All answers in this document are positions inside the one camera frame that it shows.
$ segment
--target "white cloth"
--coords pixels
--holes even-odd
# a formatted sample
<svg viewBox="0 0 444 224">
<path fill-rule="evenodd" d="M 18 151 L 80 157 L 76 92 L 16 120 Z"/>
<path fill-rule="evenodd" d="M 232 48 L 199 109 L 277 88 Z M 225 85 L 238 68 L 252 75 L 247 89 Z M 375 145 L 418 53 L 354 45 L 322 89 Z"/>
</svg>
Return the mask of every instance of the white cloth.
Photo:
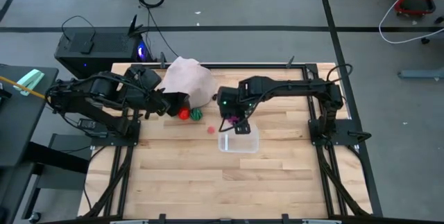
<svg viewBox="0 0 444 224">
<path fill-rule="evenodd" d="M 161 88 L 165 93 L 182 92 L 189 95 L 191 109 L 202 107 L 216 93 L 216 79 L 211 71 L 195 59 L 178 57 L 168 67 Z"/>
</svg>

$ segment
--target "small red object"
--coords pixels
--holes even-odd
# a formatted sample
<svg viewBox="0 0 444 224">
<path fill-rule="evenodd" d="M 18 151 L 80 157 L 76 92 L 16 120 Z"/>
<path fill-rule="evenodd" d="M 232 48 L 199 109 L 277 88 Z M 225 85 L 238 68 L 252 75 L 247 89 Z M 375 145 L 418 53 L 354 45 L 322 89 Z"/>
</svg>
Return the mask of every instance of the small red object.
<svg viewBox="0 0 444 224">
<path fill-rule="evenodd" d="M 189 118 L 189 109 L 185 107 L 180 108 L 178 116 L 182 120 L 187 120 Z"/>
<path fill-rule="evenodd" d="M 213 126 L 210 126 L 210 127 L 208 127 L 208 129 L 207 129 L 208 134 L 214 134 L 214 131 L 216 131 L 216 130 L 214 129 Z"/>
</svg>

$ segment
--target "wooden table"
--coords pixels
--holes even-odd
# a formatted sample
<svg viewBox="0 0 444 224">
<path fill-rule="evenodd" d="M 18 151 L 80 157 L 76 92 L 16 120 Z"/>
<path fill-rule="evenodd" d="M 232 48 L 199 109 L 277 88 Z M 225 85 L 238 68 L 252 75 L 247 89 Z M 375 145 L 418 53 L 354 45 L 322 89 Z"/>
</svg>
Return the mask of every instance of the wooden table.
<svg viewBox="0 0 444 224">
<path fill-rule="evenodd" d="M 334 66 L 317 65 L 324 79 Z M 123 74 L 129 66 L 114 64 L 112 72 Z M 166 70 L 155 71 L 163 76 Z M 219 86 L 231 87 L 251 76 L 302 79 L 298 69 L 212 69 L 212 73 Z M 167 115 L 152 114 L 149 120 L 142 117 L 124 218 L 158 218 L 159 214 L 170 219 L 282 218 L 282 214 L 290 218 L 327 217 L 320 169 L 307 125 L 306 97 L 273 98 L 258 106 L 251 119 L 259 128 L 260 145 L 253 154 L 221 152 L 217 133 L 207 133 L 208 126 L 217 129 L 220 125 L 218 106 L 212 101 L 202 110 L 204 117 L 198 122 Z M 337 118 L 348 118 L 346 107 Z M 346 147 L 337 146 L 335 150 L 344 186 L 364 210 L 371 212 L 359 160 Z M 107 147 L 89 166 L 86 190 L 92 204 L 108 185 L 113 155 L 114 148 Z M 338 214 L 332 183 L 330 187 Z M 114 213 L 119 189 L 118 186 L 114 197 Z M 83 197 L 78 214 L 87 210 Z"/>
</svg>

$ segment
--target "green ball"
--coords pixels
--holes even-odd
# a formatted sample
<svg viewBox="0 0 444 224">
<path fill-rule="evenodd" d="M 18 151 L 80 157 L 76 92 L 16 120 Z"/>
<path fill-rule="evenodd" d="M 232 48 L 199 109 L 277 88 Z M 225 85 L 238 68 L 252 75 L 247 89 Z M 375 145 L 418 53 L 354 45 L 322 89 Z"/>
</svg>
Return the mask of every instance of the green ball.
<svg viewBox="0 0 444 224">
<path fill-rule="evenodd" d="M 189 118 L 192 119 L 193 121 L 199 121 L 200 119 L 202 119 L 203 114 L 202 111 L 198 108 L 192 109 L 191 113 L 189 114 Z"/>
</svg>

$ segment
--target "clear plastic container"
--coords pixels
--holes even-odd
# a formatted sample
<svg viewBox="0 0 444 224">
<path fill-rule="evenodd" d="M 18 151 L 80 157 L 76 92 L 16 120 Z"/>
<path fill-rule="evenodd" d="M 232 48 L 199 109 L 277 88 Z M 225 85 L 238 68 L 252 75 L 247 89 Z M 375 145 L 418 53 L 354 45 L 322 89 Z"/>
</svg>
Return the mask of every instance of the clear plastic container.
<svg viewBox="0 0 444 224">
<path fill-rule="evenodd" d="M 247 135 L 236 135 L 234 129 L 221 132 L 218 143 L 222 152 L 256 153 L 259 150 L 259 130 L 254 123 L 250 123 L 250 134 Z"/>
</svg>

